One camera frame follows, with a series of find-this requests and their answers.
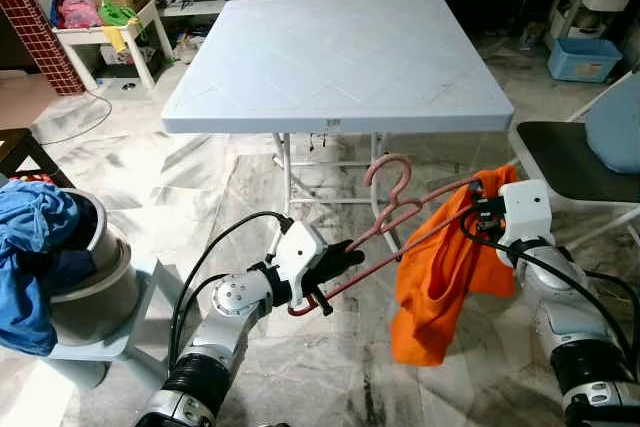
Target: orange bag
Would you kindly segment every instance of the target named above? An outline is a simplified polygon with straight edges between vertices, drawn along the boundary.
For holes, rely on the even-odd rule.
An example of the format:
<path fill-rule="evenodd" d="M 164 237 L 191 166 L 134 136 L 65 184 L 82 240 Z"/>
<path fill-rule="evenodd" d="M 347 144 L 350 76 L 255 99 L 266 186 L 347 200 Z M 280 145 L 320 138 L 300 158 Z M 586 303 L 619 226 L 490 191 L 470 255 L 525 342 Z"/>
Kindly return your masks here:
<path fill-rule="evenodd" d="M 500 186 L 516 180 L 512 165 L 478 172 L 485 197 L 495 197 Z M 467 186 L 458 191 L 407 241 L 471 204 Z M 513 268 L 498 259 L 490 247 L 474 243 L 452 222 L 402 256 L 396 277 L 396 298 L 402 309 L 391 325 L 396 361 L 439 365 L 453 340 L 458 315 L 467 292 L 512 296 Z"/>

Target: white chair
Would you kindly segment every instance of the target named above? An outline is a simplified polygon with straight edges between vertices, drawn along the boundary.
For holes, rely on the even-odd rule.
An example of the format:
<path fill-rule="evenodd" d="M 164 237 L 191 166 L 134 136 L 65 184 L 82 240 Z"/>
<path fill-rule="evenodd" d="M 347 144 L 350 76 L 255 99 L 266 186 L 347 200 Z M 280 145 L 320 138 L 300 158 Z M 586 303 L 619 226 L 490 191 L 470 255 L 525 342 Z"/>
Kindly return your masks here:
<path fill-rule="evenodd" d="M 605 101 L 608 92 L 622 83 L 637 82 L 639 76 L 629 72 L 566 122 L 521 122 L 509 132 L 509 141 L 529 177 L 547 182 L 554 209 L 605 207 L 616 213 L 612 221 L 569 242 L 569 249 L 620 226 L 626 226 L 640 246 L 632 223 L 640 217 L 640 175 L 618 174 L 605 167 L 587 144 L 584 123 L 578 122 L 596 102 Z"/>

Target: white stool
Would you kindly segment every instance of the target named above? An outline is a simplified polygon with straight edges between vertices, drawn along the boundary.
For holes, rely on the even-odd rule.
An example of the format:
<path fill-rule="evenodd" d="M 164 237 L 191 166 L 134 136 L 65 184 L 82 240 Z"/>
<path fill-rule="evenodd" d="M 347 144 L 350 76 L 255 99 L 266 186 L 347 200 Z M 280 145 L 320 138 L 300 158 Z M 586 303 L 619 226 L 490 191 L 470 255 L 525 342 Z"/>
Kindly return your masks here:
<path fill-rule="evenodd" d="M 124 362 L 131 373 L 153 389 L 162 387 L 167 377 L 166 359 L 159 361 L 136 347 L 136 334 L 144 323 L 149 304 L 157 289 L 175 304 L 182 282 L 155 258 L 133 259 L 140 286 L 135 312 L 109 337 L 88 345 L 58 344 L 44 362 L 74 382 L 90 389 L 102 382 L 110 362 Z"/>

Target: cable wire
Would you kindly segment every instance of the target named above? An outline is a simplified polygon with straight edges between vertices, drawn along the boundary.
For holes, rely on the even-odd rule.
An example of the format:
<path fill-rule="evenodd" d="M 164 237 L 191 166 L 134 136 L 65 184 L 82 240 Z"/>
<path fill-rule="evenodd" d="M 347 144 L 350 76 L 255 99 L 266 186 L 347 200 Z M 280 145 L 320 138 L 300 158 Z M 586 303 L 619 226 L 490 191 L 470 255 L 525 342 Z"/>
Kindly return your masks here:
<path fill-rule="evenodd" d="M 633 309 L 633 329 L 631 336 L 631 361 L 633 362 L 634 372 L 638 367 L 638 360 L 640 356 L 640 300 L 638 299 L 638 294 L 633 291 L 631 286 L 627 284 L 624 280 L 619 279 L 618 277 L 614 277 L 613 275 L 603 274 L 601 272 L 594 272 L 592 270 L 585 270 L 585 274 L 587 277 L 592 277 L 594 279 L 605 280 L 607 282 L 611 282 L 612 284 L 617 285 L 622 290 L 624 290 L 627 297 L 631 301 L 631 306 Z"/>
<path fill-rule="evenodd" d="M 168 358 L 169 371 L 173 370 L 173 367 L 175 365 L 175 361 L 177 360 L 176 357 L 178 355 L 178 345 L 176 343 L 176 334 L 177 334 L 178 317 L 180 315 L 180 311 L 182 310 L 182 302 L 184 301 L 185 295 L 187 294 L 187 291 L 189 290 L 189 285 L 191 285 L 191 282 L 193 281 L 193 278 L 196 276 L 196 274 L 200 270 L 200 267 L 202 267 L 202 264 L 206 260 L 206 258 L 209 255 L 209 253 L 213 250 L 213 248 L 216 245 L 218 245 L 218 243 L 222 239 L 224 239 L 231 232 L 236 230 L 238 227 L 246 224 L 247 222 L 249 222 L 249 221 L 251 221 L 253 219 L 257 219 L 258 217 L 266 217 L 266 216 L 275 217 L 276 219 L 278 219 L 278 222 L 280 222 L 281 225 L 282 225 L 283 222 L 287 221 L 287 218 L 284 215 L 279 214 L 277 212 L 270 211 L 270 210 L 264 210 L 264 211 L 261 211 L 261 212 L 255 212 L 253 214 L 247 215 L 245 218 L 239 220 L 238 222 L 233 224 L 231 227 L 229 227 L 227 230 L 225 230 L 220 235 L 218 235 L 218 237 L 216 237 L 213 240 L 213 242 L 211 242 L 207 246 L 207 248 L 204 250 L 204 252 L 200 256 L 200 258 L 196 262 L 196 264 L 191 269 L 191 272 L 189 272 L 189 275 L 187 276 L 187 279 L 185 280 L 184 285 L 182 286 L 182 291 L 180 292 L 180 295 L 178 296 L 178 300 L 176 301 L 176 304 L 175 304 L 175 306 L 173 308 L 173 314 L 171 316 L 171 323 L 170 323 L 170 326 L 169 326 L 169 329 L 170 329 L 170 332 L 169 332 L 169 354 L 168 354 L 169 355 L 169 358 Z"/>
<path fill-rule="evenodd" d="M 613 333 L 614 333 L 614 335 L 616 337 L 616 340 L 618 341 L 618 344 L 620 345 L 620 348 L 622 349 L 622 353 L 624 354 L 625 360 L 627 362 L 627 367 L 632 371 L 634 378 L 636 378 L 637 377 L 637 369 L 635 368 L 635 365 L 632 364 L 632 360 L 633 359 L 631 357 L 631 351 L 630 351 L 630 348 L 629 348 L 629 342 L 627 341 L 627 338 L 625 337 L 624 332 L 620 328 L 620 324 L 618 324 L 616 319 L 613 318 L 613 316 L 607 310 L 607 308 L 604 305 L 602 305 L 602 303 L 591 292 L 589 292 L 587 289 L 585 289 L 583 286 L 581 286 L 578 282 L 573 280 L 571 277 L 569 277 L 565 273 L 559 271 L 555 267 L 547 264 L 546 262 L 543 262 L 540 259 L 536 259 L 535 257 L 533 257 L 531 255 L 528 255 L 528 254 L 525 254 L 524 252 L 519 252 L 519 251 L 517 251 L 515 249 L 512 249 L 511 247 L 507 247 L 506 245 L 502 245 L 502 244 L 499 244 L 497 242 L 493 242 L 493 241 L 490 241 L 490 240 L 487 240 L 487 239 L 483 239 L 482 237 L 478 237 L 477 235 L 473 235 L 467 229 L 466 221 L 467 221 L 467 218 L 469 217 L 469 214 L 471 214 L 473 212 L 476 212 L 476 211 L 477 211 L 477 209 L 468 210 L 460 218 L 460 230 L 465 235 L 465 237 L 467 237 L 467 238 L 469 238 L 469 239 L 471 239 L 474 242 L 477 242 L 479 244 L 483 244 L 483 245 L 486 245 L 488 247 L 492 247 L 494 249 L 501 250 L 503 252 L 506 252 L 508 254 L 511 254 L 511 255 L 519 257 L 519 258 L 521 258 L 523 260 L 526 260 L 527 262 L 535 264 L 538 267 L 540 267 L 541 269 L 544 269 L 547 272 L 555 275 L 557 278 L 562 280 L 564 283 L 568 284 L 570 287 L 575 289 L 580 295 L 582 295 L 586 300 L 588 300 L 598 310 L 598 312 L 600 312 L 600 314 L 604 317 L 604 319 L 607 321 L 607 323 L 609 324 L 609 326 L 613 330 Z"/>
<path fill-rule="evenodd" d="M 111 112 L 113 112 L 113 104 L 111 103 L 111 101 L 109 99 L 105 99 L 104 97 L 100 97 L 99 95 L 96 95 L 89 90 L 87 90 L 86 93 L 89 94 L 91 97 L 95 97 L 96 99 L 102 100 L 103 102 L 107 103 L 107 110 L 105 114 L 91 127 L 87 127 L 86 129 L 84 129 L 81 132 L 78 132 L 77 134 L 73 134 L 69 137 L 65 137 L 64 139 L 60 139 L 60 140 L 53 140 L 51 142 L 41 142 L 40 145 L 45 146 L 45 145 L 61 144 L 62 142 L 67 142 L 71 139 L 75 139 L 76 137 L 80 137 L 81 135 L 84 135 L 87 132 L 92 131 L 93 129 L 101 125 L 105 120 L 107 120 L 107 118 L 109 118 L 109 116 L 111 115 Z"/>
<path fill-rule="evenodd" d="M 187 302 L 184 305 L 184 309 L 182 309 L 182 312 L 180 313 L 180 317 L 178 318 L 178 324 L 176 326 L 176 331 L 175 331 L 175 344 L 178 346 L 178 348 L 180 348 L 180 337 L 182 336 L 182 330 L 184 329 L 184 324 L 187 320 L 187 316 L 189 315 L 189 311 L 191 310 L 193 303 L 198 298 L 198 295 L 211 282 L 215 282 L 216 280 L 219 280 L 225 277 L 226 275 L 228 274 L 218 274 L 203 280 L 202 282 L 200 282 L 200 284 L 198 284 L 198 287 L 196 287 L 196 289 L 191 293 L 191 295 L 187 299 Z"/>

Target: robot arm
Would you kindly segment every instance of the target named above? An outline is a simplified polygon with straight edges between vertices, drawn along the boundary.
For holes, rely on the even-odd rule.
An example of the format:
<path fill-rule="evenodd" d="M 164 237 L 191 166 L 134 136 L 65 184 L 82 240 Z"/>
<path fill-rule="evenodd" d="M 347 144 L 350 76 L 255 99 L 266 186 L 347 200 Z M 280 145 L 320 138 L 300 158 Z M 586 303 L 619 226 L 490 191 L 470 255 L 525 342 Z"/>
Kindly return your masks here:
<path fill-rule="evenodd" d="M 504 185 L 504 235 L 500 244 L 553 266 L 591 290 L 584 271 L 555 246 L 551 209 L 542 181 Z M 568 426 L 640 426 L 640 385 L 601 313 L 555 275 L 499 251 L 515 268 L 523 295 L 536 309 L 535 329 L 558 379 Z"/>
<path fill-rule="evenodd" d="M 213 284 L 212 308 L 178 357 L 161 390 L 153 394 L 136 427 L 212 427 L 247 349 L 247 336 L 273 307 L 297 306 L 348 267 L 362 252 L 344 253 L 350 241 L 327 246 L 310 226 L 294 222 L 280 240 L 271 265 Z"/>
<path fill-rule="evenodd" d="M 540 181 L 507 184 L 500 198 L 478 203 L 479 226 L 500 229 L 503 263 L 515 269 L 523 293 L 535 308 L 536 333 L 563 394 L 566 423 L 583 426 L 640 426 L 640 385 L 636 366 L 601 312 L 574 287 L 524 254 L 590 290 L 582 269 L 555 246 L 551 209 Z M 496 205 L 499 221 L 495 222 Z M 309 226 L 295 222 L 278 245 L 272 264 L 257 264 L 242 275 L 214 284 L 212 308 L 180 354 L 163 388 L 150 399 L 136 427 L 212 427 L 244 358 L 247 335 L 273 307 L 297 306 L 314 295 L 325 315 L 331 307 L 318 284 L 364 260 L 345 254 L 349 244 L 327 246 Z"/>

